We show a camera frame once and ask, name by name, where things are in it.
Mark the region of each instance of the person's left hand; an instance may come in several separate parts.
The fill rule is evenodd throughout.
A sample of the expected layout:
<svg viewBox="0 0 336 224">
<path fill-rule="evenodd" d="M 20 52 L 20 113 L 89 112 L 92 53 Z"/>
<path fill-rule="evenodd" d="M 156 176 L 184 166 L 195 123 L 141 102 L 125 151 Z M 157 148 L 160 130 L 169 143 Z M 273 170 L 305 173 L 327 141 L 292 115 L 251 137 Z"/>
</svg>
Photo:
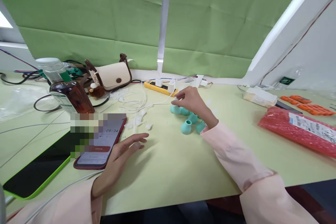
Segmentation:
<svg viewBox="0 0 336 224">
<path fill-rule="evenodd" d="M 115 185 L 124 170 L 128 158 L 137 150 L 145 147 L 140 142 L 146 143 L 147 140 L 144 138 L 148 136 L 148 133 L 134 134 L 113 146 L 105 170 L 96 178 L 92 185 L 92 199 L 102 196 Z"/>
</svg>

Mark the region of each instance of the smartphone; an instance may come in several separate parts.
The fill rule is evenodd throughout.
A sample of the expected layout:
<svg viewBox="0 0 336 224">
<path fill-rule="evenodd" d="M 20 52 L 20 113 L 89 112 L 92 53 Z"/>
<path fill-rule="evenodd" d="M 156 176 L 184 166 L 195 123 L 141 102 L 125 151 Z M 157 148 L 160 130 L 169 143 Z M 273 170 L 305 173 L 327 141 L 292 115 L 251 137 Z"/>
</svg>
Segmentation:
<svg viewBox="0 0 336 224">
<path fill-rule="evenodd" d="M 104 169 L 113 146 L 118 143 L 127 118 L 104 121 L 104 126 L 98 133 L 94 133 L 93 146 L 76 159 L 73 166 L 76 169 L 100 170 Z"/>
<path fill-rule="evenodd" d="M 69 131 L 10 178 L 3 189 L 15 198 L 34 198 L 70 161 L 74 145 L 74 136 Z"/>
<path fill-rule="evenodd" d="M 302 114 L 301 111 L 298 111 L 298 110 L 292 108 L 291 106 L 288 106 L 288 105 L 282 103 L 281 101 L 277 101 L 275 106 L 279 107 L 279 108 L 283 108 L 283 109 L 289 110 L 289 111 L 297 113 L 297 114 Z"/>
</svg>

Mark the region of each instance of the orange plastic part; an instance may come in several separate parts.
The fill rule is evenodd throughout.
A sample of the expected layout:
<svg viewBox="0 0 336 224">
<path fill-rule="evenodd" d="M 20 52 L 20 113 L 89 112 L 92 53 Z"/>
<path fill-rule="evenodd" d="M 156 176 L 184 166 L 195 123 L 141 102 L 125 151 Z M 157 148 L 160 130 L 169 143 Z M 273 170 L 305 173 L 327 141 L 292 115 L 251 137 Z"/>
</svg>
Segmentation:
<svg viewBox="0 0 336 224">
<path fill-rule="evenodd" d="M 293 105 L 299 104 L 298 101 L 295 101 L 287 96 L 281 96 L 280 99 L 285 100 L 286 102 L 289 102 L 290 104 L 293 104 Z"/>
<path fill-rule="evenodd" d="M 304 103 L 304 104 L 312 103 L 311 100 L 303 98 L 302 96 L 290 96 L 290 98 L 292 98 L 293 100 L 299 101 L 301 103 Z"/>
<path fill-rule="evenodd" d="M 298 108 L 302 109 L 302 110 L 305 110 L 307 112 L 309 112 L 310 114 L 312 115 L 315 115 L 315 116 L 331 116 L 331 115 L 335 115 L 336 112 L 333 112 L 327 108 L 324 108 L 320 105 L 308 105 L 308 104 L 300 104 L 297 106 Z"/>
</svg>

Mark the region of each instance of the teal rubber cap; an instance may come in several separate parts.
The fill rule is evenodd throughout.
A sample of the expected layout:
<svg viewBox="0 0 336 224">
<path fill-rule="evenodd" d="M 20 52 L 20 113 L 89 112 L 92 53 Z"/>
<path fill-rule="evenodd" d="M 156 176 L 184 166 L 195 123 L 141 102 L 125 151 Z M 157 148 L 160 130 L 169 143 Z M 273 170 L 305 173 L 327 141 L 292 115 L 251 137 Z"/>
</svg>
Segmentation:
<svg viewBox="0 0 336 224">
<path fill-rule="evenodd" d="M 204 130 L 204 128 L 207 125 L 205 124 L 205 122 L 202 120 L 199 124 L 196 125 L 196 131 L 198 134 L 200 134 L 202 132 L 202 130 Z"/>
<path fill-rule="evenodd" d="M 181 132 L 183 134 L 189 134 L 191 131 L 191 121 L 186 120 L 184 123 L 181 124 Z"/>
<path fill-rule="evenodd" d="M 193 112 L 189 112 L 188 120 L 190 120 L 192 124 L 195 124 L 198 121 L 198 117 Z"/>
<path fill-rule="evenodd" d="M 189 110 L 181 107 L 181 114 L 187 116 L 187 115 L 189 115 Z"/>
<path fill-rule="evenodd" d="M 173 114 L 181 114 L 181 108 L 176 105 L 170 105 L 170 112 Z"/>
</svg>

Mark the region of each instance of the red phone case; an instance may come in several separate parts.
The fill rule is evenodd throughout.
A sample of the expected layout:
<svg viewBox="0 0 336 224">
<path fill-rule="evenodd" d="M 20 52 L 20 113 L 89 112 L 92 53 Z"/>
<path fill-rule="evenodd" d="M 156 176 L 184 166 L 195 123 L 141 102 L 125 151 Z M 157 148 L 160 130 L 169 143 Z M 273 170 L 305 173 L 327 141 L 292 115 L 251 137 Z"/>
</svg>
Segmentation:
<svg viewBox="0 0 336 224">
<path fill-rule="evenodd" d="M 121 126 L 121 128 L 119 130 L 119 134 L 116 137 L 113 146 L 119 142 L 119 138 L 120 138 L 120 135 L 121 135 L 122 131 L 124 130 L 124 125 L 126 124 L 126 121 L 127 121 L 127 117 L 125 118 L 124 122 L 122 123 L 122 126 Z M 80 156 L 79 156 L 78 158 L 76 158 L 76 160 L 75 160 L 75 162 L 73 164 L 73 167 L 75 169 L 78 169 L 78 170 L 102 170 L 102 169 L 105 168 L 105 166 L 106 166 L 106 164 L 107 164 L 107 162 L 108 162 L 108 160 L 110 158 L 111 152 L 112 152 L 112 150 L 110 151 L 110 154 L 108 155 L 106 163 L 104 165 L 102 165 L 102 166 L 76 166 L 77 161 L 80 158 Z"/>
</svg>

